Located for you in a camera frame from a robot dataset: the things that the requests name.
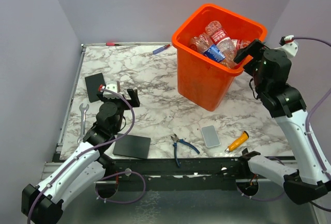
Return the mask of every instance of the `gray floor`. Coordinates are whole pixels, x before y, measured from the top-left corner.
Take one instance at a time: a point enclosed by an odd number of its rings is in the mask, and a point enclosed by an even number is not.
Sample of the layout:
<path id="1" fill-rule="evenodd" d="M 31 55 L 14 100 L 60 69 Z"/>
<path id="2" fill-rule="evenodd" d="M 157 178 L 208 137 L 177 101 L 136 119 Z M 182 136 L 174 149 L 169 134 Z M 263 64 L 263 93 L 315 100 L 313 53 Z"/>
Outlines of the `gray floor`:
<path id="1" fill-rule="evenodd" d="M 281 188 L 260 183 L 257 196 L 274 197 Z M 117 200 L 129 200 L 138 192 L 121 192 Z M 295 205 L 287 197 L 275 202 L 245 199 L 237 191 L 149 191 L 131 205 L 96 200 L 94 186 L 77 197 L 66 209 L 61 224 L 214 224 L 214 223 L 318 223 L 310 204 Z"/>

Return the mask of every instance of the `yellow box cutter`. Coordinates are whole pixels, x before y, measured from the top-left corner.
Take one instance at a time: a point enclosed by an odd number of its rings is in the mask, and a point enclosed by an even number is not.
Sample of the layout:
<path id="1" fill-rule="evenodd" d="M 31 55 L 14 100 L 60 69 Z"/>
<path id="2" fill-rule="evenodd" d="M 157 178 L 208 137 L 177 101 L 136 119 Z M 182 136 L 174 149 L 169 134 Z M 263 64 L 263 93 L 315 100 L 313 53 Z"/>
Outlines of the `yellow box cutter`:
<path id="1" fill-rule="evenodd" d="M 235 150 L 238 146 L 240 146 L 241 144 L 243 144 L 246 140 L 248 140 L 249 135 L 246 131 L 243 132 L 243 134 L 236 139 L 231 145 L 228 146 L 227 149 L 225 149 L 226 153 L 230 153 L 233 150 Z"/>

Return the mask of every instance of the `empty bottle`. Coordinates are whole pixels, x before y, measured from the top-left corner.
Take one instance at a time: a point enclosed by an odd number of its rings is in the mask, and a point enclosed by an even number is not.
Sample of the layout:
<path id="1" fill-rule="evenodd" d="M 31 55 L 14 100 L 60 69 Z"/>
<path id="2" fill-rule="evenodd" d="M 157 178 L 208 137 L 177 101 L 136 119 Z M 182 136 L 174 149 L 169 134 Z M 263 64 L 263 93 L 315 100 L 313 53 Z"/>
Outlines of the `empty bottle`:
<path id="1" fill-rule="evenodd" d="M 191 38 L 189 47 L 228 68 L 236 66 L 235 62 L 224 56 L 206 33 L 201 34 L 199 37 Z"/>
<path id="2" fill-rule="evenodd" d="M 206 26 L 205 30 L 218 49 L 233 61 L 237 54 L 236 47 L 219 21 L 212 21 Z"/>
<path id="3" fill-rule="evenodd" d="M 232 43 L 237 50 L 244 48 L 250 44 L 250 41 L 244 39 L 232 39 Z"/>

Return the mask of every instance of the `wrench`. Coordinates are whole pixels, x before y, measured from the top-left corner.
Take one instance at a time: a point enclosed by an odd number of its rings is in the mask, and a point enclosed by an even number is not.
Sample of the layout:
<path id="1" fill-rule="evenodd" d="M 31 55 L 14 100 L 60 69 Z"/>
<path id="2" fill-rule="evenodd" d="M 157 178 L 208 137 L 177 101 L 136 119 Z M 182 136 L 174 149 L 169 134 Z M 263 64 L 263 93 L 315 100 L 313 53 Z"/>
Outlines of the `wrench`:
<path id="1" fill-rule="evenodd" d="M 79 110 L 81 111 L 81 135 L 79 135 L 77 139 L 77 143 L 81 143 L 85 136 L 85 121 L 86 121 L 86 111 L 88 110 L 89 105 L 87 104 L 85 108 L 83 108 L 83 103 L 80 104 Z"/>

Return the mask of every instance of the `bin rim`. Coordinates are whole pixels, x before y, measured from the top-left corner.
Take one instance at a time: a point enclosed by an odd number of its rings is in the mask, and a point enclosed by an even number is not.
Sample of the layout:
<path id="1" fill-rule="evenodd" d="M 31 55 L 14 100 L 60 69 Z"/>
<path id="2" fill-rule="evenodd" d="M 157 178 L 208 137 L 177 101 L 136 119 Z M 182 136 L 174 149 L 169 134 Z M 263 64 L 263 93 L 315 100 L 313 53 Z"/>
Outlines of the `bin rim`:
<path id="1" fill-rule="evenodd" d="M 266 34 L 267 34 L 267 29 L 265 28 L 265 26 L 264 25 L 262 25 L 262 24 L 260 24 L 260 23 L 258 23 L 258 22 L 256 22 L 256 21 L 253 21 L 253 20 L 251 20 L 251 19 L 249 19 L 249 18 L 246 18 L 246 17 L 244 17 L 244 16 L 241 16 L 240 14 L 237 14 L 237 13 L 235 13 L 235 12 L 232 12 L 232 11 L 230 11 L 230 10 L 228 10 L 228 9 L 225 9 L 225 8 L 222 8 L 222 7 L 220 7 L 220 6 L 218 6 L 218 5 L 216 5 L 216 4 L 212 4 L 212 3 L 206 3 L 206 4 L 203 4 L 200 8 L 198 8 L 178 29 L 177 29 L 177 31 L 172 35 L 172 38 L 171 38 L 171 43 L 172 43 L 172 45 L 173 45 L 173 47 L 175 47 L 176 49 L 178 49 L 178 48 L 180 48 L 180 49 L 182 49 L 182 50 L 184 50 L 184 51 L 186 51 L 186 52 L 188 52 L 188 53 L 193 53 L 195 56 L 197 56 L 198 58 L 200 58 L 200 59 L 202 59 L 202 60 L 204 60 L 204 61 L 206 61 L 207 63 L 209 63 L 210 64 L 210 66 L 211 67 L 213 67 L 213 68 L 218 68 L 218 69 L 221 69 L 221 70 L 223 70 L 223 71 L 226 71 L 228 74 L 230 74 L 231 76 L 233 76 L 233 77 L 236 77 L 236 76 L 238 76 L 238 75 L 240 75 L 240 74 L 242 74 L 243 73 L 243 71 L 244 71 L 244 69 L 243 69 L 243 66 L 245 65 L 245 64 L 247 64 L 248 63 L 248 61 L 249 60 L 251 60 L 251 58 L 248 56 L 248 57 L 246 57 L 245 59 L 244 59 L 244 61 L 242 61 L 241 63 L 240 63 L 240 65 L 239 65 L 239 67 L 238 68 L 236 68 L 236 69 L 230 69 L 230 68 L 227 68 L 226 66 L 224 66 L 224 65 L 222 65 L 222 64 L 220 64 L 220 63 L 218 63 L 218 62 L 215 62 L 215 61 L 213 61 L 213 60 L 211 60 L 210 58 L 208 58 L 208 57 L 206 57 L 206 56 L 204 56 L 204 55 L 202 55 L 202 54 L 200 54 L 200 53 L 198 53 L 198 52 L 196 52 L 196 51 L 194 51 L 194 50 L 192 50 L 192 49 L 190 49 L 189 47 L 187 47 L 187 46 L 185 46 L 185 45 L 183 45 L 183 44 L 181 44 L 181 43 L 179 43 L 178 42 L 178 40 L 177 40 L 177 37 L 178 37 L 178 35 L 183 31 L 183 29 L 191 22 L 191 20 L 193 20 L 197 15 L 198 15 L 198 13 L 200 13 L 203 9 L 205 9 L 205 8 L 209 8 L 209 7 L 213 7 L 213 8 L 217 8 L 217 9 L 219 9 L 219 10 L 222 10 L 222 11 L 224 11 L 224 12 L 227 12 L 227 13 L 229 13 L 229 14 L 231 14 L 231 15 L 233 15 L 233 16 L 236 16 L 236 17 L 239 17 L 239 18 L 241 18 L 241 19 L 243 19 L 243 20 L 245 20 L 245 21 L 247 21 L 247 22 L 250 22 L 250 23 L 252 23 L 252 24 L 254 24 L 254 25 L 256 25 L 256 26 L 258 26 L 258 27 L 260 27 L 261 29 L 262 29 L 262 34 L 261 34 L 261 36 L 259 37 L 259 40 L 264 40 L 265 39 L 265 37 L 266 37 Z"/>

